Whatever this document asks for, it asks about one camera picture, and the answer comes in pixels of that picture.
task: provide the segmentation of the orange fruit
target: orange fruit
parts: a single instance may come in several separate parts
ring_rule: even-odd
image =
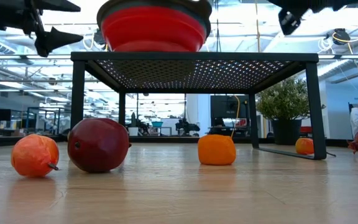
[[[296,153],[301,155],[314,154],[313,140],[308,138],[299,138],[295,144]]]
[[[13,147],[11,164],[16,172],[26,177],[44,177],[56,167],[59,150],[56,142],[36,134],[19,140]]]
[[[198,159],[205,165],[230,165],[236,160],[236,147],[230,136],[209,134],[198,140]]]

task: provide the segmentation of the ceiling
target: ceiling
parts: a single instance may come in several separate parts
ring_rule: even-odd
[[[20,59],[20,60],[0,60],[0,80],[45,80],[37,83],[9,82],[1,83],[1,89],[26,89],[29,95],[44,100],[48,97],[51,103],[70,102],[70,88],[72,79],[72,63],[68,57],[71,51],[100,51],[103,50],[93,43],[93,33],[98,28],[96,24],[96,14],[98,9],[106,0],[72,0],[73,3],[81,7],[81,12],[50,12],[45,11],[42,16],[45,30],[50,30],[52,26],[58,30],[80,34],[84,36],[84,41],[67,45],[54,50],[47,59]],[[358,7],[345,7],[338,12],[325,9],[318,14],[307,12],[303,16],[302,25],[292,35],[284,37],[280,32],[278,23],[278,12],[280,8],[273,4],[259,1],[256,13],[255,4],[239,3],[238,0],[225,0],[219,3],[219,11],[213,11],[210,21],[212,32],[201,51],[216,51],[216,31],[219,29],[220,44],[223,52],[302,52],[319,54],[349,54],[348,45],[334,45],[332,41],[324,40],[327,33],[331,33],[335,28],[345,28],[352,37],[351,47],[355,54],[358,54]],[[34,55],[34,39],[23,35],[21,30],[10,29],[0,31],[0,55],[1,54],[29,54]],[[335,60],[322,60],[319,66],[321,79],[330,82],[343,78],[344,75],[357,73],[357,67],[352,62],[338,62]],[[117,93],[97,82],[92,81],[92,77],[87,74],[87,113],[95,111],[116,115],[116,103],[118,102]],[[49,79],[58,80],[57,83],[47,82]],[[175,104],[166,105],[163,99],[155,100],[158,97],[169,99]],[[144,114],[155,114],[163,111],[167,115],[180,115],[183,112],[183,95],[163,95],[153,96],[154,104],[144,105]],[[133,110],[133,103],[136,102],[135,95],[127,96],[127,114]]]

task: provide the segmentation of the wooden floor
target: wooden floor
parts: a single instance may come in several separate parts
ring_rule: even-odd
[[[60,171],[26,179],[0,147],[0,224],[358,223],[358,154],[309,161],[237,146],[201,166],[196,144],[134,144],[123,166],[87,174],[60,144]]]

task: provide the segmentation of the desk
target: desk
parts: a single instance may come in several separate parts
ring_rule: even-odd
[[[169,135],[171,136],[172,135],[172,128],[171,127],[150,127],[151,130],[153,129],[158,129],[157,133],[159,136],[161,136],[161,130],[162,129],[169,129]]]
[[[234,128],[234,137],[239,137],[239,138],[244,138],[247,137],[247,135],[249,135],[249,129],[250,127],[248,126],[237,126]],[[221,134],[221,135],[225,135],[225,136],[231,136],[232,132],[233,132],[233,127],[232,126],[213,126],[213,127],[209,127],[209,130],[211,134]]]
[[[125,124],[127,93],[247,94],[251,141],[257,150],[325,159],[317,54],[221,52],[72,52],[71,127],[83,119],[85,71],[119,93]],[[259,147],[255,94],[306,70],[314,156]]]

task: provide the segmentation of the red bowl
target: red bowl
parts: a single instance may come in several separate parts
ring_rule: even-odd
[[[207,0],[110,0],[98,24],[118,52],[196,52],[211,32]]]

